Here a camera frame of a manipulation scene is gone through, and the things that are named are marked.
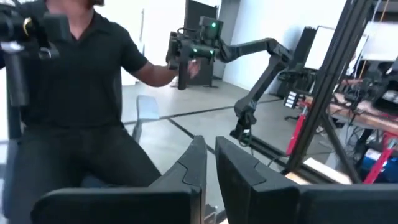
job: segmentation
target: person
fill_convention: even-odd
[[[121,67],[149,86],[170,83],[177,72],[151,64],[129,32],[93,8],[92,0],[38,0],[29,12],[66,14],[71,42],[53,42],[60,58],[27,62],[30,104],[19,140],[10,192],[10,224],[30,223],[43,194],[79,187],[93,174],[113,185],[147,187],[160,172],[124,129],[113,81]],[[200,64],[188,66],[191,76]]]

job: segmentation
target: black shirt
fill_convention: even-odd
[[[42,1],[25,6],[36,15],[47,10]],[[80,39],[52,42],[60,58],[26,65],[30,105],[21,110],[23,122],[75,128],[120,123],[115,78],[121,67],[134,73],[147,63],[128,31],[95,13]]]

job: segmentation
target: robotic arm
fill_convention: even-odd
[[[202,16],[200,26],[199,31],[180,28],[177,32],[170,33],[166,62],[169,64],[169,69],[179,70],[179,90],[186,89],[188,62],[196,58],[205,58],[208,63],[213,63],[215,59],[230,63],[243,55],[264,50],[271,55],[280,56],[283,61],[289,61],[291,58],[289,50],[275,39],[265,38],[245,44],[227,45],[220,37],[223,22]]]
[[[17,0],[15,6],[0,4],[0,44],[4,52],[7,88],[12,106],[25,106],[29,94],[22,61],[25,57],[41,60],[57,58],[58,50],[49,39],[70,39],[66,16],[45,14],[37,18],[26,12]]]
[[[170,34],[166,62],[169,63],[170,69],[179,70],[179,90],[186,89],[188,61],[195,58],[205,58],[208,63],[213,63],[215,59],[229,63],[243,55],[265,50],[271,55],[268,67],[260,79],[249,94],[238,100],[234,106],[235,114],[239,120],[231,135],[241,139],[243,134],[247,133],[247,130],[250,130],[251,126],[256,123],[254,112],[260,97],[279,72],[287,68],[293,58],[293,53],[273,38],[255,40],[239,45],[227,45],[220,37],[223,22],[216,19],[201,17],[200,26],[201,29],[198,32],[181,28]]]

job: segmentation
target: floor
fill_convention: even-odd
[[[134,127],[132,122],[136,120],[136,96],[149,95],[157,100],[162,119],[144,123],[140,145],[162,173],[185,152],[192,140],[178,126],[194,135],[202,135],[207,145],[212,148],[215,147],[216,136],[225,136],[238,144],[229,136],[237,121],[233,105],[247,94],[247,91],[221,81],[215,81],[215,85],[219,88],[195,86],[185,91],[169,86],[151,88],[140,83],[123,88],[123,122],[130,131]],[[255,114],[257,124],[253,126],[253,134],[275,147],[285,149],[295,123],[284,121],[284,116],[295,116],[299,112],[284,107],[283,102],[274,96],[264,95],[260,102],[262,103],[258,104]],[[328,154],[324,152],[331,152],[331,149],[319,144],[320,141],[325,140],[321,136],[316,136],[308,153],[316,153],[317,155],[312,157],[325,162]],[[248,148],[242,150],[251,153]],[[0,152],[2,152],[1,159],[5,157],[5,146],[0,146]],[[256,152],[254,156],[265,164],[269,162],[268,158]],[[274,164],[271,167],[279,170]],[[208,153],[207,178],[206,201],[217,207],[220,212],[224,210],[224,205],[218,187],[215,156],[212,153]]]

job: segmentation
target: metal frame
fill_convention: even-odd
[[[315,135],[316,128],[322,122],[328,137],[335,147],[337,155],[342,164],[348,171],[348,175],[354,183],[360,183],[356,169],[350,164],[338,137],[330,123],[326,109],[333,98],[333,90],[339,82],[340,74],[348,68],[349,61],[356,50],[359,40],[363,35],[365,27],[372,16],[375,1],[373,0],[347,0],[341,13],[338,25],[335,29],[331,44],[326,57],[319,71],[315,82],[315,97],[310,111],[304,122],[297,142],[293,148],[293,153],[287,162],[281,161],[285,155],[284,151],[276,149],[266,142],[261,141],[255,136],[242,139],[239,133],[242,130],[242,123],[236,125],[236,129],[231,132],[232,137],[239,139],[243,143],[272,159],[278,165],[285,167],[283,174],[294,172],[295,174],[313,183],[335,182],[320,174],[310,167],[303,164],[303,159],[308,151],[308,147]]]
[[[345,154],[342,153],[344,150],[333,128],[330,126],[329,119],[325,117],[325,111],[333,98],[333,90],[340,79],[340,74],[348,68],[349,61],[358,46],[366,24],[371,18],[370,12],[373,7],[373,0],[346,1],[325,60],[317,73],[317,77],[319,77],[315,82],[317,94],[313,99],[306,122],[304,122],[293,153],[287,163],[289,170],[296,170],[302,164],[303,158],[315,135],[315,130],[323,117],[322,121],[328,129],[329,138],[332,140],[331,143],[335,147],[339,157],[341,156],[340,159],[344,161],[343,164],[346,166],[351,180],[355,183],[360,182],[355,168],[350,167]]]

